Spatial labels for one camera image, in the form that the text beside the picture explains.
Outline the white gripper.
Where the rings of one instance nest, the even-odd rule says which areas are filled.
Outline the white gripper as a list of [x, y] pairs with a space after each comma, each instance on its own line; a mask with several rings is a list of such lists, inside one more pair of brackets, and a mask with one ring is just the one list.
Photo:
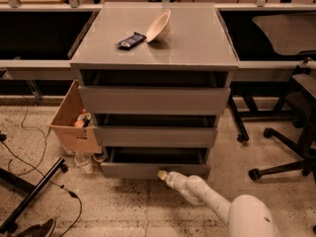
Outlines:
[[178, 172], [167, 172], [159, 170], [157, 176], [160, 180], [166, 181], [166, 184], [173, 190], [180, 192], [187, 189], [188, 177]]

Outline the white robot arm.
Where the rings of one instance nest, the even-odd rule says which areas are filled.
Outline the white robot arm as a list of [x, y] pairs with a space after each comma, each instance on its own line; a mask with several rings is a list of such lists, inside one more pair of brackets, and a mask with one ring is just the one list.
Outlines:
[[241, 195], [229, 201], [199, 176], [162, 170], [157, 176], [189, 203], [208, 205], [228, 228], [228, 237], [281, 237], [270, 210], [256, 197]]

